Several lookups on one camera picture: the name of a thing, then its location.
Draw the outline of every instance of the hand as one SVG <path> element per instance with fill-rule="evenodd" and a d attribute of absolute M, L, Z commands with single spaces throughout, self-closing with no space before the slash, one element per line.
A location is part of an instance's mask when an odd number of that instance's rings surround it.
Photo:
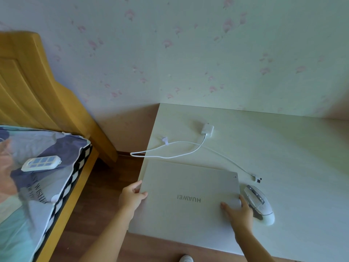
<path fill-rule="evenodd" d="M 242 195 L 239 195 L 241 200 L 241 209 L 231 209 L 225 202 L 220 203 L 220 207 L 228 214 L 230 224 L 234 230 L 235 237 L 241 231 L 252 233 L 253 210 L 248 206 L 248 203 Z"/>
<path fill-rule="evenodd" d="M 133 218 L 134 211 L 138 208 L 141 201 L 148 196 L 148 192 L 139 193 L 137 187 L 142 184 L 142 180 L 138 180 L 125 188 L 119 197 L 119 207 L 120 209 L 126 209 L 131 214 L 131 219 Z"/>

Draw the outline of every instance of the desk surface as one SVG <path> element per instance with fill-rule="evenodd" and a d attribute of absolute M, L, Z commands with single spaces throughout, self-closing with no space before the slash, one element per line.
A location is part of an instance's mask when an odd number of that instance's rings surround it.
<path fill-rule="evenodd" d="M 165 160 L 238 172 L 240 189 L 258 187 L 273 207 L 275 224 L 266 227 L 255 220 L 253 231 L 272 256 L 306 262 L 349 259 L 348 121 L 160 104 L 148 149 L 163 145 L 164 136 L 169 142 L 201 142 L 207 122 L 215 128 L 204 145 L 262 177 L 261 184 L 203 148 Z M 192 149 L 179 143 L 147 155 Z M 148 160 L 156 159 L 144 160 L 140 179 Z"/>

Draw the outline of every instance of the table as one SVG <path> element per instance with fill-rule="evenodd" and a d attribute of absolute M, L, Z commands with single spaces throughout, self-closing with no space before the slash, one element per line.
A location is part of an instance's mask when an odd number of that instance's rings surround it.
<path fill-rule="evenodd" d="M 255 219 L 253 232 L 272 256 L 349 260 L 349 121 L 160 104 L 148 149 L 163 145 L 164 136 L 169 142 L 201 142 L 204 123 L 215 127 L 204 145 L 262 177 L 260 184 L 203 148 L 164 160 L 238 172 L 241 191 L 246 184 L 258 187 L 273 207 L 275 224 L 267 227 Z M 192 149 L 194 145 L 179 143 L 146 155 L 173 156 Z M 139 179 L 148 160 L 160 159 L 145 158 Z"/>

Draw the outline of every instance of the black and white checkered pattern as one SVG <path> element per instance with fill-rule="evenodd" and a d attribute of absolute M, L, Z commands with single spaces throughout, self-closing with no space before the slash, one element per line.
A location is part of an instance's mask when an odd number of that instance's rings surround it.
<path fill-rule="evenodd" d="M 73 167 L 73 174 L 70 176 L 68 182 L 66 183 L 61 195 L 59 196 L 59 199 L 57 201 L 57 203 L 55 204 L 55 207 L 53 209 L 50 221 L 47 225 L 46 231 L 43 235 L 43 237 L 41 238 L 41 241 L 39 243 L 39 247 L 37 249 L 37 251 L 35 252 L 33 261 L 36 261 L 42 248 L 45 245 L 45 242 L 47 240 L 47 238 L 49 237 L 58 217 L 59 214 L 61 213 L 65 203 L 67 202 L 81 172 L 82 172 L 82 168 L 84 167 L 85 163 L 87 162 L 87 159 L 89 158 L 90 154 L 92 151 L 92 145 L 88 145 L 85 148 L 81 149 L 80 152 L 80 156 L 79 158 L 76 160 L 76 163 L 74 164 Z"/>

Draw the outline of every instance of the white computer mouse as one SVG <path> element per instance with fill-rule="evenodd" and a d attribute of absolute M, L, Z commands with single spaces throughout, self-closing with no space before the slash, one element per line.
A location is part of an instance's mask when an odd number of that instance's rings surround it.
<path fill-rule="evenodd" d="M 272 225 L 275 222 L 275 215 L 266 196 L 255 186 L 247 185 L 244 189 L 245 199 L 254 209 L 255 218 L 261 220 L 265 225 Z"/>

